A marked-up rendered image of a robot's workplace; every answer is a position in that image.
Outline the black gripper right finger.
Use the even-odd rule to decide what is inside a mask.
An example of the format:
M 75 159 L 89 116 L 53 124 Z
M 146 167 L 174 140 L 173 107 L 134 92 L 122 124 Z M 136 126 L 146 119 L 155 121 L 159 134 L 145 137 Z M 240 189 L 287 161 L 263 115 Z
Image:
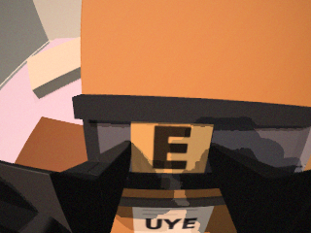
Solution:
M 311 203 L 311 170 L 287 172 L 210 145 L 207 155 L 237 233 L 291 233 Z

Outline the peach flat rectangular slab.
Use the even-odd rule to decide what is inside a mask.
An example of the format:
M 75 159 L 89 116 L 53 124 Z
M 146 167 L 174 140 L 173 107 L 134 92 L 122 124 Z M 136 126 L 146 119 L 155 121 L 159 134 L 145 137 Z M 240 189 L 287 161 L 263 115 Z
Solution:
M 40 98 L 81 77 L 81 38 L 27 58 L 31 90 Z

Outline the white paper ticket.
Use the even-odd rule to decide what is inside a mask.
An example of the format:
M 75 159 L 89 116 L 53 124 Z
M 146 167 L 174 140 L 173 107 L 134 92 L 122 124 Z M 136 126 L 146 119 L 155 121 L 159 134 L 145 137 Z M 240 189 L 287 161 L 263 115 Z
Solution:
M 205 233 L 214 206 L 132 207 L 135 233 Z

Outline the tan letter tile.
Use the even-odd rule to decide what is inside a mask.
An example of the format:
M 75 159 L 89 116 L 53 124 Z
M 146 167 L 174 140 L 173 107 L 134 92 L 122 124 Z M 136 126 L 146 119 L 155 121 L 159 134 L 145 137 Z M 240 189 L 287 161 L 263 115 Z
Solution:
M 131 172 L 205 174 L 214 124 L 131 121 Z

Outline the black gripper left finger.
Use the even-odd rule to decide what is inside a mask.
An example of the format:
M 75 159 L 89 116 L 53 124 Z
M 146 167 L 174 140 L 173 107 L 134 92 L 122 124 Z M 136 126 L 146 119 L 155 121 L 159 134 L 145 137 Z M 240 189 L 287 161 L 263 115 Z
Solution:
M 0 201 L 55 218 L 62 233 L 112 233 L 132 141 L 55 172 L 0 160 Z

